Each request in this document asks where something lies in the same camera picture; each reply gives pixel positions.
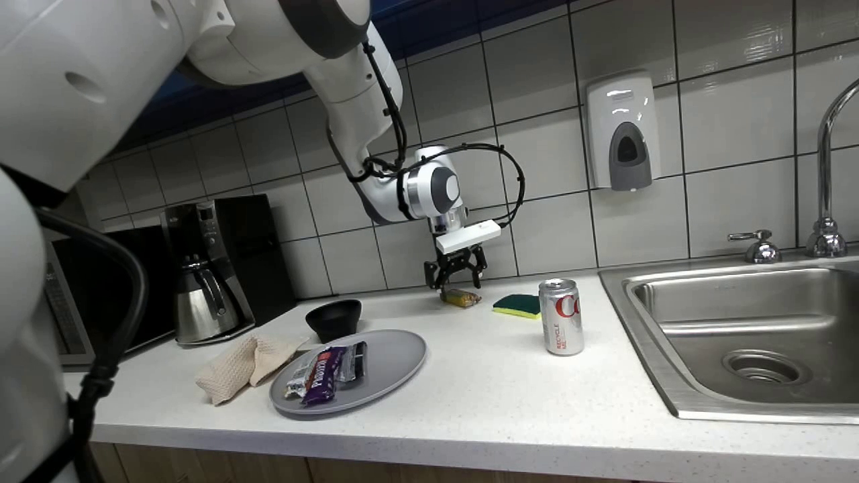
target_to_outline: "wall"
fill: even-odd
[[[641,193],[587,191],[583,86],[629,67],[658,82],[668,176]],[[492,140],[523,161],[528,197],[485,248],[489,275],[526,275],[740,252],[724,236],[754,227],[805,243],[816,122],[853,77],[853,0],[586,0],[406,59],[402,109],[414,144]],[[857,238],[857,107],[836,144],[836,216]],[[428,226],[373,226],[334,164],[322,107],[304,93],[119,152],[80,196],[110,231],[158,223],[178,200],[269,193],[300,294],[421,285]],[[473,220],[512,200],[500,158],[456,165]]]

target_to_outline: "electrical cord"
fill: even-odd
[[[406,129],[406,120],[402,120],[402,116],[401,116],[401,107],[397,107],[389,86],[386,86],[383,77],[381,77],[381,69],[379,69],[375,55],[373,55],[375,48],[373,48],[371,43],[366,43],[363,48],[366,48],[366,55],[367,55],[367,61],[371,61],[371,67],[373,67],[375,82],[379,82],[379,87],[381,87],[381,97],[383,97],[383,105],[386,105],[383,112],[391,117],[391,126],[394,126],[397,158],[394,158],[394,164],[389,164],[389,161],[383,161],[383,158],[379,158],[379,154],[371,154],[371,158],[363,161],[366,172],[363,172],[359,176],[348,176],[348,179],[351,179],[351,183],[363,183],[363,179],[367,179],[367,176],[397,179],[397,209],[401,209],[407,220],[414,220],[410,211],[407,211],[407,204],[406,204],[406,191],[402,191],[406,173],[414,173],[414,172],[421,169],[425,164],[430,164],[430,161],[436,161],[436,158],[441,158],[441,154],[448,154],[448,152],[463,152],[463,150],[489,150],[489,152],[500,152],[505,161],[512,164],[515,179],[519,179],[519,193],[515,193],[512,209],[507,207],[507,213],[505,213],[505,216],[493,216],[493,223],[500,223],[500,227],[507,227],[507,226],[515,220],[515,213],[519,213],[519,209],[522,209],[522,204],[523,204],[523,197],[526,197],[526,176],[523,176],[523,169],[522,169],[522,164],[515,161],[515,154],[512,154],[505,144],[463,141],[463,144],[456,144],[456,146],[445,146],[445,150],[432,152],[432,154],[428,154],[428,158],[421,158],[421,161],[417,161],[417,164],[410,164],[410,165],[402,169],[402,164],[406,164],[406,150],[407,150],[407,129]]]
[[[140,318],[144,314],[151,285],[148,285],[148,275],[144,275],[144,268],[140,264],[140,260],[119,240],[112,240],[96,231],[88,231],[84,226],[76,226],[69,220],[61,220],[50,211],[38,211],[38,220],[40,220],[40,226],[46,226],[50,231],[59,231],[69,238],[77,238],[77,240],[100,248],[101,254],[107,254],[107,260],[112,260],[119,268],[123,268],[131,281],[131,301],[130,301],[126,315],[110,333],[107,342],[96,348],[96,356],[80,381],[77,399],[67,396],[67,411],[69,411],[69,420],[73,420],[69,436],[61,439],[53,448],[53,452],[29,471],[29,478],[25,483],[53,479],[69,462],[76,462],[77,478],[87,479],[88,475],[80,475],[80,467],[84,467],[80,459],[87,456],[87,444],[88,444],[91,427],[96,419],[96,403],[101,396],[107,396],[112,388],[112,374],[119,373],[119,362],[123,360],[123,353],[140,326]]]

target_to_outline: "gray plate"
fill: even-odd
[[[428,360],[428,340],[406,330],[371,330],[371,333],[358,333],[358,336],[331,340],[324,345],[347,345],[358,340],[367,340],[366,374],[358,385],[338,388],[334,403],[311,405],[311,407],[300,405],[300,399],[287,399],[285,396],[287,383],[296,378],[296,373],[304,369],[304,364],[314,364],[319,353],[319,350],[307,350],[276,373],[271,383],[273,407],[281,415],[293,415],[293,419],[322,419],[322,415],[347,412],[391,393],[407,378],[414,378]]]

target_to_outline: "drain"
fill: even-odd
[[[797,383],[802,378],[801,364],[775,350],[744,348],[724,362],[734,373],[758,383]]]

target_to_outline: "soap dispenser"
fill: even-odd
[[[598,191],[638,191],[661,176],[650,75],[634,71],[587,86],[587,141]]]

